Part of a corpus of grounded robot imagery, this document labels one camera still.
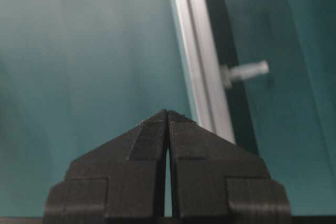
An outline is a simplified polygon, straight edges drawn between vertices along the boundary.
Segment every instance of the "white plastic peg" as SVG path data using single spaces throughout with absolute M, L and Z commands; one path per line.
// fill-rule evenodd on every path
M 267 74 L 269 72 L 267 61 L 263 60 L 258 63 L 249 63 L 232 68 L 228 68 L 227 65 L 220 67 L 220 71 L 223 77 L 223 85 L 225 88 L 232 88 L 232 82 L 247 80 L 261 74 Z

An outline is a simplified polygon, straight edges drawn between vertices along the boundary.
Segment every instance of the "pointed tip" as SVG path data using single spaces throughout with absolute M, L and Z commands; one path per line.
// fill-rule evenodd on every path
M 141 123 L 149 123 L 149 122 L 164 122 L 167 120 L 167 110 L 161 109 L 158 113 L 154 114 L 150 118 L 142 121 Z
M 185 115 L 181 115 L 174 110 L 168 111 L 168 121 L 169 122 L 190 122 L 195 123 L 193 120 L 190 120 L 185 117 Z

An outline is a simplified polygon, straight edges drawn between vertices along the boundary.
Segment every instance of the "black 3d printed part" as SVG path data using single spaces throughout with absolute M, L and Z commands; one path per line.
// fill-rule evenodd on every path
M 165 154 L 173 218 L 163 218 Z M 161 110 L 72 161 L 49 193 L 44 224 L 290 223 L 285 189 L 263 160 Z

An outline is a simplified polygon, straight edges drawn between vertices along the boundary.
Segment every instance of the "teal panel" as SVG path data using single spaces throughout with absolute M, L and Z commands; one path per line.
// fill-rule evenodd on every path
M 0 0 L 0 216 L 161 108 L 190 116 L 170 0 Z
M 288 0 L 307 65 L 313 96 L 336 172 L 336 5 L 331 0 Z
M 269 62 L 268 76 L 245 83 L 261 157 L 294 215 L 335 214 L 334 7 L 307 24 L 322 12 L 318 0 L 225 1 L 239 63 Z

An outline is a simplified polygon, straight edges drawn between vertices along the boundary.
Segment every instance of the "teal wall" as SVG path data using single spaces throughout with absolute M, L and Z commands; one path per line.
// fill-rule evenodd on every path
M 161 108 L 190 116 L 170 0 L 0 0 L 0 216 Z
M 334 215 L 333 0 L 225 0 L 240 64 L 269 62 L 245 82 L 258 150 L 294 215 Z

